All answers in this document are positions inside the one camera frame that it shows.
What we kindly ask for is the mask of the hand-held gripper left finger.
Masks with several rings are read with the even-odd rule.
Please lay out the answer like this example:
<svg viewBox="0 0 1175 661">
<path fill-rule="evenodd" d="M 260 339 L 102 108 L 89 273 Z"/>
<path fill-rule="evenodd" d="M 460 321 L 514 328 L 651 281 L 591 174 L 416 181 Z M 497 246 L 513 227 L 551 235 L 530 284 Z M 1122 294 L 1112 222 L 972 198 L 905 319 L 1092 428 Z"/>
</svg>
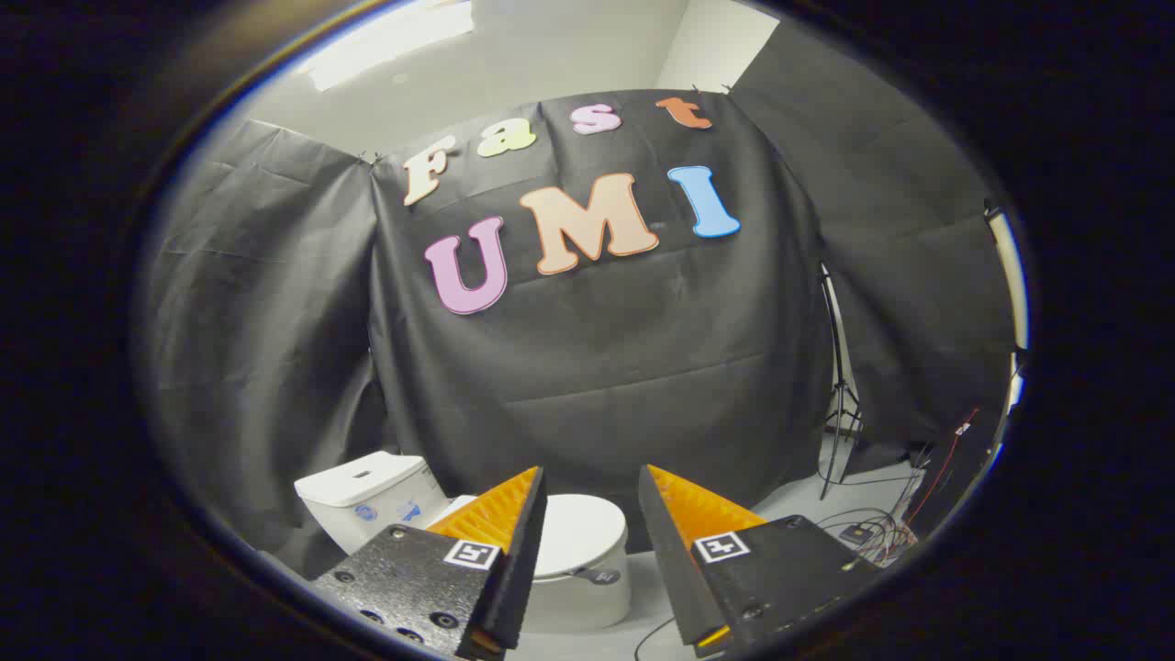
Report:
<svg viewBox="0 0 1175 661">
<path fill-rule="evenodd" d="M 424 530 L 390 524 L 313 589 L 434 655 L 502 660 L 521 640 L 546 506 L 544 470 L 525 468 Z"/>
</svg>

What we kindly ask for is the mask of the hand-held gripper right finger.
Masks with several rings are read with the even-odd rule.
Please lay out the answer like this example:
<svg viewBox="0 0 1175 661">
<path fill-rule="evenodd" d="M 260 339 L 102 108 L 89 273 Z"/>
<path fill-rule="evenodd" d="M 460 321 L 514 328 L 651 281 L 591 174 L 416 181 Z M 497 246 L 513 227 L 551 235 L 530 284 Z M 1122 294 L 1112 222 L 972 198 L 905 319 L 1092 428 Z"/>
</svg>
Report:
<svg viewBox="0 0 1175 661">
<path fill-rule="evenodd" d="M 699 657 L 784 640 L 880 573 L 805 515 L 768 521 L 654 465 L 639 473 L 638 501 L 682 641 Z"/>
</svg>

